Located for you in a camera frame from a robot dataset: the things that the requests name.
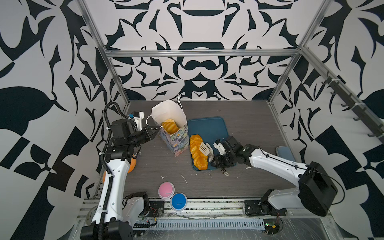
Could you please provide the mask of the small striped croissant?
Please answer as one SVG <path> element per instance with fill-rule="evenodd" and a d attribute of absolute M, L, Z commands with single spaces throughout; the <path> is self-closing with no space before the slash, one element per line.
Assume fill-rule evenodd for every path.
<path fill-rule="evenodd" d="M 176 122 L 172 119 L 167 119 L 162 123 L 163 129 L 169 134 L 173 135 L 174 133 L 179 131 L 179 127 Z"/>

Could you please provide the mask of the floral white paper bag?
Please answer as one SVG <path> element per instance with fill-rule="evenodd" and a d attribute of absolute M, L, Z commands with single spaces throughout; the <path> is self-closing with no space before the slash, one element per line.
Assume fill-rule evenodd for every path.
<path fill-rule="evenodd" d="M 189 133 L 187 117 L 180 102 L 166 100 L 160 102 L 152 108 L 150 115 L 158 126 L 161 139 L 167 144 L 171 152 L 177 157 L 189 147 Z M 162 127 L 162 123 L 167 119 L 172 119 L 179 127 L 179 131 L 169 135 Z"/>

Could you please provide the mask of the long braided bread loaf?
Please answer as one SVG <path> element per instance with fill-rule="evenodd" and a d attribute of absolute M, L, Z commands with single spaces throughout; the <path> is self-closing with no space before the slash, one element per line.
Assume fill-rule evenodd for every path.
<path fill-rule="evenodd" d="M 204 155 L 200 151 L 200 145 L 203 142 L 203 139 L 200 135 L 192 135 L 190 137 L 190 152 L 193 159 L 194 166 L 198 168 L 199 171 L 208 169 L 208 156 Z"/>

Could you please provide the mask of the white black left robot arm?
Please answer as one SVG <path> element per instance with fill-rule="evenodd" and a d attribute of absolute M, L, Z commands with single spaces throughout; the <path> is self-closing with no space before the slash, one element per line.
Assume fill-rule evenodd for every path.
<path fill-rule="evenodd" d="M 81 230 L 82 240 L 132 240 L 134 226 L 150 204 L 146 192 L 124 197 L 126 178 L 142 146 L 152 141 L 160 127 L 142 125 L 144 113 L 125 115 L 116 102 L 106 104 L 103 118 L 107 140 L 99 153 L 106 171 L 101 198 L 90 225 Z"/>

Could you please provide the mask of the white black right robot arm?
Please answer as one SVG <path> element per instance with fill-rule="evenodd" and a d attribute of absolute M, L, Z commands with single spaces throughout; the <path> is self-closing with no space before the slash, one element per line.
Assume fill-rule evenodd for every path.
<path fill-rule="evenodd" d="M 276 215 L 283 209 L 306 209 L 314 215 L 324 217 L 334 201 L 339 182 L 329 176 L 323 166 L 316 162 L 297 163 L 264 151 L 261 147 L 247 144 L 242 146 L 234 137 L 217 139 L 214 148 L 218 150 L 211 165 L 225 170 L 235 164 L 265 170 L 285 179 L 294 188 L 269 189 L 258 201 L 249 206 L 246 215 Z"/>

